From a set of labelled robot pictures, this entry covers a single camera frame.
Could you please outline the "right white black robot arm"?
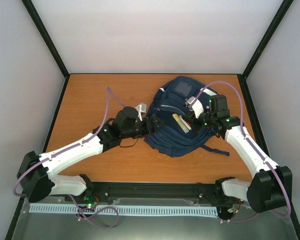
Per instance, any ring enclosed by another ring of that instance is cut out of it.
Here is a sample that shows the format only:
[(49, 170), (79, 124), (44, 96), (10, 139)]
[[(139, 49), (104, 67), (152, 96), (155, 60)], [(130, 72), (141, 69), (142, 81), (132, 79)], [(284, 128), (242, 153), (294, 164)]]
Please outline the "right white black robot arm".
[(254, 141), (237, 116), (231, 116), (227, 98), (213, 95), (209, 108), (204, 110), (198, 99), (192, 96), (186, 101), (190, 113), (184, 120), (193, 130), (208, 127), (230, 144), (247, 166), (252, 180), (241, 181), (226, 177), (216, 181), (218, 195), (233, 197), (249, 204), (253, 211), (262, 213), (286, 206), (291, 214), (292, 172), (287, 166), (279, 166)]

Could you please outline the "yellow highlighter clear cap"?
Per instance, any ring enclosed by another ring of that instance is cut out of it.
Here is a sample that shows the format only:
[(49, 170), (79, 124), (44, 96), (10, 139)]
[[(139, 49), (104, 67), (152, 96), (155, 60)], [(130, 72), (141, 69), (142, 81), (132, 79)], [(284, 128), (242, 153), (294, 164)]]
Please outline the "yellow highlighter clear cap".
[(190, 131), (187, 127), (186, 122), (178, 114), (173, 113), (172, 117), (176, 121), (176, 123), (180, 126), (180, 128), (183, 130), (184, 133), (188, 133)]

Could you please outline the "navy blue student backpack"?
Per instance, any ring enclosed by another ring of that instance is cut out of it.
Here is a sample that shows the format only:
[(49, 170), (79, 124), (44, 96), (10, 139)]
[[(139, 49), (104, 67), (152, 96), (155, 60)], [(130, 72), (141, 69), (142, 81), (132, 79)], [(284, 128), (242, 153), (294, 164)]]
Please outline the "navy blue student backpack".
[(147, 117), (157, 117), (163, 121), (159, 131), (144, 138), (152, 149), (169, 157), (181, 157), (199, 148), (230, 156), (227, 151), (206, 145), (216, 135), (213, 130), (203, 126), (196, 131), (189, 121), (183, 119), (186, 114), (192, 113), (186, 101), (196, 97), (204, 87), (194, 78), (178, 76), (159, 88), (146, 114)]

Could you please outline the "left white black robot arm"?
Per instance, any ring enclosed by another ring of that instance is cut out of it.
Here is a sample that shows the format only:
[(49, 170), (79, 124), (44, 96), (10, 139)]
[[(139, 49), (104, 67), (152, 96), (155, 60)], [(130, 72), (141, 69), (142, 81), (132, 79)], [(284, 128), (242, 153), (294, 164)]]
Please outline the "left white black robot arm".
[(36, 154), (28, 152), (17, 172), (16, 185), (21, 186), (20, 196), (37, 203), (48, 196), (73, 195), (89, 201), (94, 185), (85, 174), (60, 175), (68, 167), (89, 157), (119, 147), (124, 139), (147, 137), (164, 125), (155, 115), (142, 116), (142, 110), (126, 106), (116, 117), (103, 121), (100, 126), (81, 139), (57, 150)]

